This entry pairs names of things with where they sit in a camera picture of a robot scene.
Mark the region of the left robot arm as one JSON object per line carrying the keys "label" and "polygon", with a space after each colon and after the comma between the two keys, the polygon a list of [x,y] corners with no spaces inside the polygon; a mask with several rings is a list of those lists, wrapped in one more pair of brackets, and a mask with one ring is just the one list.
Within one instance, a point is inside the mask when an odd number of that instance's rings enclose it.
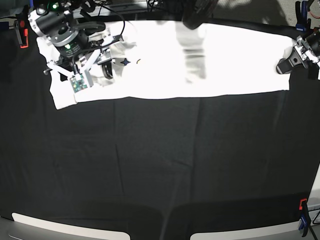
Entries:
{"label": "left robot arm", "polygon": [[293,40],[290,54],[282,58],[275,69],[280,75],[290,74],[297,67],[308,69],[308,77],[320,80],[320,30]]}

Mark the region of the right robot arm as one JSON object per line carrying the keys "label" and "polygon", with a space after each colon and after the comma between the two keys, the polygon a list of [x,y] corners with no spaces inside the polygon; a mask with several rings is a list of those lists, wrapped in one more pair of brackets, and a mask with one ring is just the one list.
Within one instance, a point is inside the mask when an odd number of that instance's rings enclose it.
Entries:
{"label": "right robot arm", "polygon": [[54,71],[65,77],[75,93],[98,83],[113,82],[111,45],[123,36],[112,35],[105,22],[90,16],[93,0],[50,0],[28,15],[32,30],[57,56],[49,57],[44,74]]}

